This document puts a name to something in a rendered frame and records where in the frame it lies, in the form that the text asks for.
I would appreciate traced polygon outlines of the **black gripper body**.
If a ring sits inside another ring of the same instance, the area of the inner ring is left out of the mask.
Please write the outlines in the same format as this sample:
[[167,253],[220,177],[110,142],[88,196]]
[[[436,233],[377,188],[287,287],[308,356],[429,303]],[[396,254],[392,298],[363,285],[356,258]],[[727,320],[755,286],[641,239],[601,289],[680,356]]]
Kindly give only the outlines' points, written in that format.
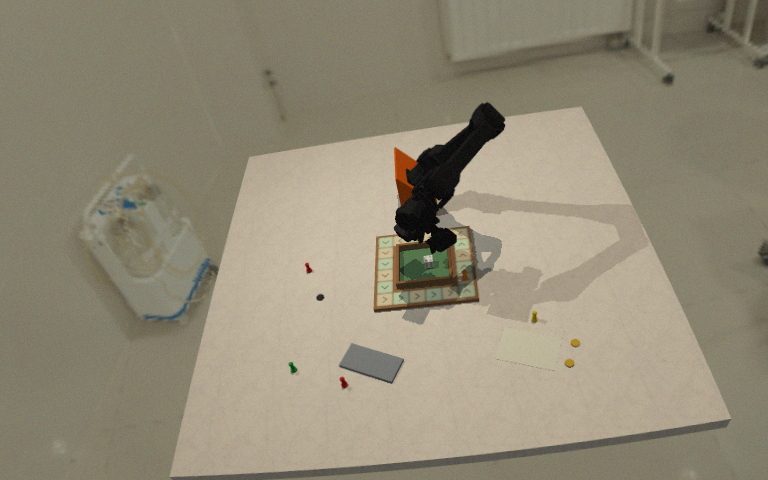
[[[439,209],[437,211],[439,211]],[[436,212],[426,212],[422,219],[426,227],[423,229],[423,232],[427,234],[431,233],[431,246],[438,252],[443,252],[457,243],[457,235],[448,228],[443,229],[436,226],[436,224],[440,222],[440,219],[436,217]]]

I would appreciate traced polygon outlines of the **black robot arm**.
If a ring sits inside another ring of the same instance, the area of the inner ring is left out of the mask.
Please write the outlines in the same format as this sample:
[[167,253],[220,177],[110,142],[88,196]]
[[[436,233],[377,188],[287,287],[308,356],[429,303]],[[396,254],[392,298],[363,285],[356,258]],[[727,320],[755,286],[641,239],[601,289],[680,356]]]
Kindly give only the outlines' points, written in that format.
[[[423,217],[434,213],[454,196],[460,182],[461,171],[474,158],[486,142],[504,131],[505,118],[490,104],[481,103],[463,130],[445,145],[436,145],[422,152],[418,164],[406,168],[407,182],[414,186],[395,216],[394,230],[406,242],[417,241],[426,228]],[[437,204],[435,197],[442,200]]]

